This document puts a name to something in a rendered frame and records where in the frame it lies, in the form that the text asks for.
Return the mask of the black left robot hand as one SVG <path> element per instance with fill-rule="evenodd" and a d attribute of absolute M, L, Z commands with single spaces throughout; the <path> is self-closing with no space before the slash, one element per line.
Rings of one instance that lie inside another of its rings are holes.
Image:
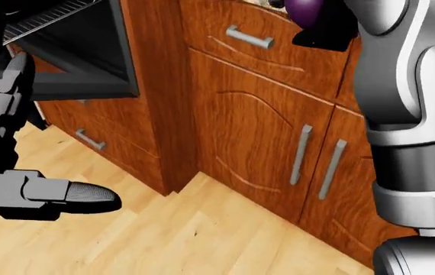
<path fill-rule="evenodd" d="M 0 53 L 4 29 L 5 13 L 0 6 Z M 54 222 L 63 212 L 89 215 L 119 210 L 120 196 L 106 187 L 15 169 L 15 132 L 27 122 L 34 74 L 32 56 L 20 53 L 9 61 L 0 77 L 0 216 Z"/>

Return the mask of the wooden cabinet side panel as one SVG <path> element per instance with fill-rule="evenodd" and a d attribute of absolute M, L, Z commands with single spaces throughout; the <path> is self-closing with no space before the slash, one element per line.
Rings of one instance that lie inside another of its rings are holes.
<path fill-rule="evenodd" d="M 140 95 L 145 98 L 165 192 L 198 173 L 192 85 L 179 0 L 120 0 Z"/>

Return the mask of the wooden cabinet door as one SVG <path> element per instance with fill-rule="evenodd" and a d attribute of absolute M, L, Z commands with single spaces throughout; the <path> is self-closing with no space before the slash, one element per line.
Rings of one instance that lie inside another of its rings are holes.
<path fill-rule="evenodd" d="M 333 106 L 198 50 L 189 58 L 201 171 L 296 222 Z M 313 129 L 300 179 L 290 185 L 304 125 Z"/>
<path fill-rule="evenodd" d="M 325 200 L 318 193 L 335 145 L 347 142 Z M 372 196 L 375 169 L 362 116 L 337 107 L 333 111 L 309 187 L 299 227 L 354 260 L 372 266 L 372 253 L 384 240 L 416 235 L 379 218 Z"/>

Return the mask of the purple eggplant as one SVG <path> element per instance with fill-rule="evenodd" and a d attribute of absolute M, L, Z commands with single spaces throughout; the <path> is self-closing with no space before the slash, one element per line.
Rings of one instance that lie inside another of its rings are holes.
<path fill-rule="evenodd" d="M 292 22 L 305 29 L 316 22 L 324 0 L 285 0 L 284 3 Z"/>

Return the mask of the wooden cabinet drawer front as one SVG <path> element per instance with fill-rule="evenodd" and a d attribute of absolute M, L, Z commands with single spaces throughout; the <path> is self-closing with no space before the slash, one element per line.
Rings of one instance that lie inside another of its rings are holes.
<path fill-rule="evenodd" d="M 346 52 L 298 47 L 299 27 L 242 0 L 180 0 L 188 45 L 296 89 L 333 99 Z"/>

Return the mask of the wooden drawer below oven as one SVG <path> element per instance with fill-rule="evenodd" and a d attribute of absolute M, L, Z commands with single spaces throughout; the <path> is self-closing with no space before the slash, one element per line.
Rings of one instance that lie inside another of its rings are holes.
<path fill-rule="evenodd" d="M 40 102 L 41 110 L 51 125 L 57 126 L 82 144 L 102 155 L 113 164 L 128 172 L 142 183 L 160 194 L 169 194 L 163 184 L 160 160 L 145 150 L 132 144 L 114 129 L 114 124 L 106 118 L 90 114 L 76 107 L 77 102 L 68 101 Z M 96 141 L 104 141 L 106 148 L 96 150 L 76 137 L 76 130 L 84 128 L 86 134 Z"/>

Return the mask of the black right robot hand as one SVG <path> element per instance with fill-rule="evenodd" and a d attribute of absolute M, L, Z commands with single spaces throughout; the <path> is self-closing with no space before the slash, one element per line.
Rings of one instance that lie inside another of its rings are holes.
<path fill-rule="evenodd" d="M 273 8 L 285 8 L 285 0 L 267 0 Z M 344 52 L 358 34 L 358 22 L 344 0 L 324 0 L 312 27 L 301 28 L 292 44 L 321 50 Z"/>

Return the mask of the metal oven rack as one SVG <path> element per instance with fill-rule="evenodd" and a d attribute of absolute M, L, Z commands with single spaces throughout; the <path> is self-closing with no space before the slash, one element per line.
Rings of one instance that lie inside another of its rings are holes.
<path fill-rule="evenodd" d="M 102 0 L 59 0 L 56 4 L 31 15 L 22 15 L 19 19 L 8 22 L 3 36 L 3 45 L 28 36 L 50 24 L 68 18 L 102 2 Z"/>

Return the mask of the black built-in oven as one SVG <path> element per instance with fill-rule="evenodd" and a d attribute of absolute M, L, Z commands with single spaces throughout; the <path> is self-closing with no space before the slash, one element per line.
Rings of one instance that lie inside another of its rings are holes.
<path fill-rule="evenodd" d="M 1 0 L 8 22 L 59 0 Z M 136 73 L 119 0 L 102 0 L 8 45 L 61 73 L 37 72 L 34 101 L 135 98 Z"/>

